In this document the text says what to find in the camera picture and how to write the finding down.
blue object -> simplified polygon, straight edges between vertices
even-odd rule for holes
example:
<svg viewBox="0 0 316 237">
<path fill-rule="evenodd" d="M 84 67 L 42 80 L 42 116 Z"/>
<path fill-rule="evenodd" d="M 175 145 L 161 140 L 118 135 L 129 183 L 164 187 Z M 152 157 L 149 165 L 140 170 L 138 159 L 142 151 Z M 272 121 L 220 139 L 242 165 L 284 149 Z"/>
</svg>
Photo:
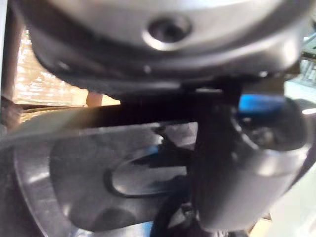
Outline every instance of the blue object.
<svg viewBox="0 0 316 237">
<path fill-rule="evenodd" d="M 242 115 L 260 115 L 280 110 L 286 98 L 279 95 L 242 95 L 239 102 L 239 113 Z"/>
</svg>

machine part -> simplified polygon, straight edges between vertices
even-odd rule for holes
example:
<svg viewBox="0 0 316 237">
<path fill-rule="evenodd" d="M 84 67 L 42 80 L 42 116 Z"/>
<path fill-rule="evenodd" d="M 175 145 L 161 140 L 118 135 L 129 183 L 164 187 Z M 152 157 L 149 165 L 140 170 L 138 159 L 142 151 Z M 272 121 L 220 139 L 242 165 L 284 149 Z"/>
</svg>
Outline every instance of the machine part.
<svg viewBox="0 0 316 237">
<path fill-rule="evenodd" d="M 153 20 L 159 17 L 163 20 L 164 16 L 171 18 L 184 16 L 192 24 L 192 34 L 188 39 L 183 40 L 184 37 L 180 37 L 179 39 L 183 40 L 182 43 L 172 44 L 173 47 L 169 48 L 148 44 L 150 47 L 163 51 L 204 43 L 212 43 L 213 46 L 226 44 L 246 34 L 284 2 L 283 0 L 269 1 L 269 3 L 257 0 L 197 0 L 194 2 L 101 0 L 95 3 L 79 0 L 74 4 L 70 0 L 48 1 L 95 34 L 138 47 L 144 47 L 148 43 L 145 38 L 142 39 L 142 33 L 149 32 L 153 36 L 151 34 Z M 177 34 L 175 31 L 167 33 L 170 36 Z M 178 41 L 166 42 L 162 38 L 155 39 L 161 43 Z"/>
<path fill-rule="evenodd" d="M 205 231 L 241 230 L 291 185 L 314 129 L 291 100 L 277 112 L 240 121 L 230 108 L 207 112 L 207 103 L 203 106 L 189 173 L 192 203 Z"/>
<path fill-rule="evenodd" d="M 165 195 L 186 189 L 189 182 L 185 161 L 190 158 L 191 152 L 176 147 L 162 147 L 164 148 L 155 146 L 136 151 L 131 161 L 113 171 L 113 188 L 126 197 L 135 198 Z"/>
<path fill-rule="evenodd" d="M 169 106 L 163 105 L 162 109 L 167 111 Z M 27 136 L 24 140 L 23 133 L 17 132 L 16 134 L 24 140 L 20 145 L 19 139 L 14 140 L 13 143 L 19 184 L 36 223 L 41 231 L 50 237 L 59 236 L 61 233 L 77 233 L 78 229 L 72 223 L 82 229 L 90 230 L 92 234 L 90 233 L 89 236 L 112 237 L 116 233 L 122 235 L 126 231 L 140 229 L 141 225 L 123 229 L 120 227 L 153 220 L 155 213 L 166 198 L 166 195 L 162 196 L 161 194 L 158 197 L 144 197 L 144 195 L 139 198 L 122 197 L 114 192 L 111 188 L 111 180 L 108 179 L 111 169 L 115 170 L 119 165 L 126 163 L 128 159 L 133 159 L 135 157 L 131 156 L 133 153 L 137 153 L 144 146 L 152 148 L 154 145 L 161 144 L 161 137 L 155 133 L 159 124 L 122 126 L 129 122 L 127 119 L 123 123 L 120 121 L 120 117 L 127 118 L 128 115 L 130 118 L 134 117 L 131 120 L 144 122 L 146 116 L 141 116 L 143 120 L 139 120 L 139 114 L 130 114 L 130 110 L 123 113 L 122 110 L 114 112 L 113 108 L 101 108 L 106 115 L 114 116 L 116 126 L 87 129 L 86 133 L 83 130 L 78 130 L 83 127 L 90 127 L 87 118 L 91 119 L 92 114 L 96 118 L 105 118 L 99 113 L 92 113 L 83 120 L 80 119 L 82 114 L 87 114 L 88 111 L 97 112 L 98 110 L 100 109 L 73 109 L 38 116 L 25 122 L 22 125 L 24 129 L 20 130 L 31 137 Z M 161 117 L 158 120 L 170 121 L 173 117 L 171 114 L 168 115 L 169 119 L 162 119 Z M 47 136 L 48 130 L 42 130 L 43 135 L 38 133 L 32 135 L 30 133 L 33 130 L 32 127 L 35 125 L 40 131 L 42 122 L 43 127 L 47 125 L 47 118 L 60 121 L 60 123 L 55 124 L 49 123 L 50 132 L 62 129 L 59 136 L 56 137 L 53 134 Z M 74 126 L 68 127 L 69 121 Z M 101 119 L 100 121 L 103 122 L 102 125 L 99 124 L 102 127 L 106 124 L 111 126 L 110 120 Z M 182 125 L 181 127 L 182 129 L 169 130 L 184 134 L 185 126 Z M 32 145 L 28 141 L 31 144 L 37 144 L 40 148 L 32 149 Z"/>
</svg>

silver metal part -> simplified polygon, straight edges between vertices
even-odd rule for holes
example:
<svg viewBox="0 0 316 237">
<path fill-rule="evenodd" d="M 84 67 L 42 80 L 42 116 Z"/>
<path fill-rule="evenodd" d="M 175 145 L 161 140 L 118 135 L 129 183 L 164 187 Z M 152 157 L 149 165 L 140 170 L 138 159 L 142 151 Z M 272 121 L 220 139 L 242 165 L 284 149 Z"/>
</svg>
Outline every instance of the silver metal part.
<svg viewBox="0 0 316 237">
<path fill-rule="evenodd" d="M 124 44 L 173 51 L 211 43 L 216 48 L 247 34 L 287 0 L 48 0 L 96 35 Z M 149 32 L 160 18 L 186 18 L 192 31 L 177 42 Z"/>
</svg>

black plastic part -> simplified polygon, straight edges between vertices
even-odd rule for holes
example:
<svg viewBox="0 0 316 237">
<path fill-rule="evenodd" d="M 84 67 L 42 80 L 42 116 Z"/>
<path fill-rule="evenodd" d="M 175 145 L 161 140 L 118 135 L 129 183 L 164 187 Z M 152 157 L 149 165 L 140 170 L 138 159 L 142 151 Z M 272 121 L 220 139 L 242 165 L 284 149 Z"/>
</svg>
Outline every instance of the black plastic part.
<svg viewBox="0 0 316 237">
<path fill-rule="evenodd" d="M 249 134 L 245 139 L 245 134 L 239 133 L 240 128 L 232 123 L 229 109 L 219 107 L 207 112 L 206 106 L 204 110 L 200 108 L 203 113 L 199 119 L 190 176 L 193 207 L 205 231 L 241 230 L 249 227 L 293 182 L 300 169 L 295 163 L 301 156 L 307 155 L 304 147 L 309 146 L 313 131 L 307 132 L 303 116 L 293 102 L 287 101 L 284 107 L 285 114 L 281 112 L 276 120 L 283 121 L 287 129 L 275 130 L 274 133 L 275 136 L 281 133 L 288 137 L 274 141 L 272 146 L 267 147 L 247 144 Z M 265 117 L 267 127 L 272 120 Z M 261 154 L 262 149 L 271 149 L 273 152 Z M 296 158 L 291 159 L 291 152 L 296 149 Z M 282 157 L 277 161 L 284 160 L 277 168 L 269 161 L 278 154 Z"/>
<path fill-rule="evenodd" d="M 121 195 L 141 198 L 188 188 L 186 161 L 191 152 L 158 146 L 139 150 L 133 156 L 133 160 L 123 163 L 111 174 L 113 189 Z"/>
<path fill-rule="evenodd" d="M 12 4 L 25 19 L 38 60 L 58 78 L 120 100 L 139 101 L 183 94 L 223 80 L 222 76 L 238 75 L 234 79 L 243 81 L 244 75 L 286 70 L 299 57 L 301 36 L 298 29 L 305 22 L 302 14 L 312 2 L 284 3 L 253 32 L 230 45 L 214 50 L 206 44 L 175 52 L 135 48 L 100 39 L 46 0 L 36 3 L 13 0 Z M 268 51 L 261 47 L 264 45 L 261 40 L 275 40 L 276 34 L 290 41 L 291 53 L 296 58 L 284 53 L 283 40 L 276 40 Z M 231 54 L 235 49 L 240 52 L 237 56 Z"/>
</svg>

screw hole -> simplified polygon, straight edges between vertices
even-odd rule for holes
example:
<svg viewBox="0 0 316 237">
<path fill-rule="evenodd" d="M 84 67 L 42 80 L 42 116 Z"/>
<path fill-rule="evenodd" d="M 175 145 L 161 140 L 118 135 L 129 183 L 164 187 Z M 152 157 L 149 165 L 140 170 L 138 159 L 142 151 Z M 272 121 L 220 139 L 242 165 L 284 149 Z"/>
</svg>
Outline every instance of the screw hole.
<svg viewBox="0 0 316 237">
<path fill-rule="evenodd" d="M 175 43 L 190 34 L 191 26 L 184 18 L 164 18 L 154 21 L 149 26 L 148 32 L 160 42 Z"/>
</svg>

